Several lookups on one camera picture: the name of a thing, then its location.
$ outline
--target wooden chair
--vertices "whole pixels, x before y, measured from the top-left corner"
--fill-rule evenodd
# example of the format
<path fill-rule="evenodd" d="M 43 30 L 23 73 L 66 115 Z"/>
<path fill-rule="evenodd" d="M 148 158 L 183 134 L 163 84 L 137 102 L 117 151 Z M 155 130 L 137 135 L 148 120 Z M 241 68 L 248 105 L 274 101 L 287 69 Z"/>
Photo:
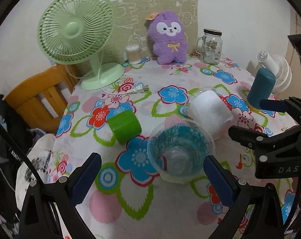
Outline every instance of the wooden chair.
<path fill-rule="evenodd" d="M 78 76 L 72 65 L 69 65 L 68 68 L 73 75 Z M 64 65 L 58 64 L 56 67 L 51 67 L 20 83 L 5 97 L 5 101 L 20 114 L 31 128 L 38 127 L 55 134 L 67 106 L 65 98 L 56 86 L 61 82 L 65 82 L 68 90 L 72 93 L 78 79 L 71 77 Z M 41 93 L 58 117 L 54 118 L 40 101 L 38 95 Z"/>

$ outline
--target white paper roll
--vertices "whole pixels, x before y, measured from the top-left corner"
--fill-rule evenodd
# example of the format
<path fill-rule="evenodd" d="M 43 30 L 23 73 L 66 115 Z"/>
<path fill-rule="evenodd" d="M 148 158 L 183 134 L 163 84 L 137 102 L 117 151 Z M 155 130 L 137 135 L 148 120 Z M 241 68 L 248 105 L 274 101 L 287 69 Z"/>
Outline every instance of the white paper roll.
<path fill-rule="evenodd" d="M 234 120 L 226 104 L 212 90 L 195 98 L 189 105 L 187 114 L 209 132 L 213 139 L 218 139 L 220 133 L 228 129 Z"/>

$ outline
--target plush toy face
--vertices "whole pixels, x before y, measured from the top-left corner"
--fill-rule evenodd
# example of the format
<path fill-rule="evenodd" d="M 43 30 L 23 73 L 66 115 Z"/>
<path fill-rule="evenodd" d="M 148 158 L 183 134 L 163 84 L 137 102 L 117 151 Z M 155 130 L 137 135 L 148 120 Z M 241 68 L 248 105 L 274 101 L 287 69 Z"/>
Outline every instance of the plush toy face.
<path fill-rule="evenodd" d="M 153 42 L 181 41 L 184 38 L 183 25 L 173 11 L 166 11 L 156 16 L 148 28 L 148 35 Z"/>
<path fill-rule="evenodd" d="M 181 26 L 177 22 L 172 22 L 170 27 L 168 27 L 166 23 L 159 22 L 157 23 L 156 29 L 159 33 L 168 36 L 176 36 L 177 33 L 181 32 Z"/>

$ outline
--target purple plush toy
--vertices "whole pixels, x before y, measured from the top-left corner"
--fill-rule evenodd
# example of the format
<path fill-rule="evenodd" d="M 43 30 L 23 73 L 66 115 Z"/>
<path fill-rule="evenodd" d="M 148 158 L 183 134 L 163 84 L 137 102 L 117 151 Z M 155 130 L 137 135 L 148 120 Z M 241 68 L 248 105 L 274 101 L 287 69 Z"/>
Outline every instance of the purple plush toy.
<path fill-rule="evenodd" d="M 184 38 L 183 24 L 173 11 L 158 14 L 148 28 L 148 35 L 154 42 L 153 51 L 160 65 L 172 61 L 187 61 L 188 44 Z"/>

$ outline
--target fan stand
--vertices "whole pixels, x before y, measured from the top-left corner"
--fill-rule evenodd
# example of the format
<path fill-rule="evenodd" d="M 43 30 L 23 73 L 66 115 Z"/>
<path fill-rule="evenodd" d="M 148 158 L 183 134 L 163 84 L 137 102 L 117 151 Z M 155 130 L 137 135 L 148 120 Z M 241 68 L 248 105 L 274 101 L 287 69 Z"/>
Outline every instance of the fan stand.
<path fill-rule="evenodd" d="M 117 63 L 108 63 L 101 65 L 97 52 L 90 56 L 92 70 L 89 71 L 81 81 L 81 87 L 84 90 L 96 90 L 101 87 L 112 84 L 124 74 L 124 67 Z"/>

